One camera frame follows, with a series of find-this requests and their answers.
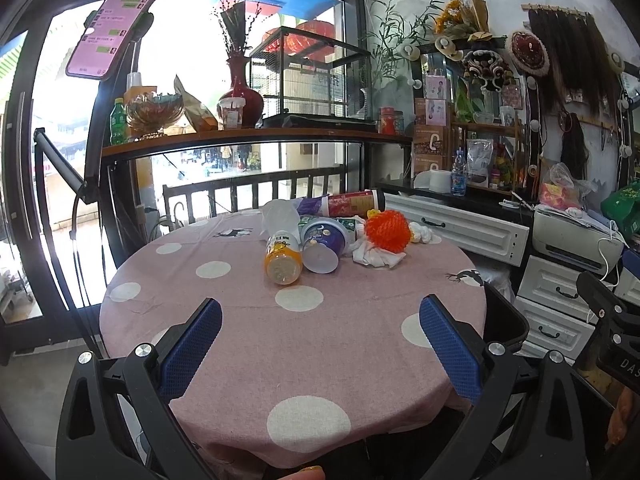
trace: orange mesh ball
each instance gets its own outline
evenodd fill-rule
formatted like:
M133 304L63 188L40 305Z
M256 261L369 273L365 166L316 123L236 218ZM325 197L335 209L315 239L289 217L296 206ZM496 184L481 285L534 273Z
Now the orange mesh ball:
M401 253L411 241L411 231L404 215L398 211L383 211L364 224L364 232L374 245Z

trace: hair extension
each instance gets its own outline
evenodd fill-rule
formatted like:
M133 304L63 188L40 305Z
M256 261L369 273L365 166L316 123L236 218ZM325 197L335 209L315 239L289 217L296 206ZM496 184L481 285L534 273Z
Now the hair extension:
M540 79L545 112L563 110L567 92L581 91L592 116L599 117L604 98L615 113L620 85L593 16L538 9L529 11L529 23L549 54L549 74Z
M600 85L598 70L594 70L597 62L593 59L592 51L589 47L590 41L584 37L583 29L580 24L584 25L584 20L578 16L566 16L567 25L571 28L572 37L574 38L575 47L575 66L580 74L580 86L571 88L571 90L582 91L582 99L589 105L589 111L594 118L600 115Z
M546 23L542 20L541 11L529 10L529 27L540 38L549 55L549 73L539 79L539 85L544 110L550 112L556 105L562 107L564 103L564 99L560 99L561 94L556 84L558 77L561 77L560 63L555 49L552 48L551 31L547 30Z
M575 55L575 47L579 36L575 37L564 12L546 12L548 27L554 30L555 48L558 52L558 61L562 69L562 79L567 90L576 91L582 88L582 77Z
M565 164L574 179L585 180L589 151L584 143L584 133L578 116L561 112L559 122L563 132L560 162Z
M609 104L609 113L613 117L618 106L618 96L620 95L620 83L616 74L609 66L609 54L607 53L607 45L598 29L593 16L590 14L586 17L586 29L593 45L593 62L594 69L597 70L597 77L600 83L600 97L606 97Z

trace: blue grip pad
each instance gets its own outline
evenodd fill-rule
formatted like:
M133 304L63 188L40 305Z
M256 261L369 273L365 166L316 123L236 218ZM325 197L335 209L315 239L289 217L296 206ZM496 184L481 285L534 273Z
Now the blue grip pad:
M220 328L222 307L209 300L162 361L158 397L169 402L184 395Z
M420 326L433 346L456 393L460 397L469 399L471 403L477 404L482 394L480 366L438 303L430 296L422 300Z

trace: golden bowl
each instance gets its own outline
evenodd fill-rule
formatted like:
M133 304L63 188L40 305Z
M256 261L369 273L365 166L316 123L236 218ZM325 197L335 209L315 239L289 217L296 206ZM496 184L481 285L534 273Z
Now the golden bowl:
M178 94L148 92L127 103L127 124L142 136L158 134L172 126L184 113L184 102Z

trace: round table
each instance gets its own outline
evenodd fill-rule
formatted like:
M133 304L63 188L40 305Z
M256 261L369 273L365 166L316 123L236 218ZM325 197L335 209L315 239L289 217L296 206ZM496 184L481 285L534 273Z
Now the round table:
M434 238L394 269L348 256L291 286L263 268L258 210L225 214L151 242L118 269L100 310L104 343L124 356L185 322L204 298L223 324L187 392L170 406L215 454L248 450L295 467L373 434L428 424L452 391L418 322L436 294L453 317L484 328L482 280L466 255Z

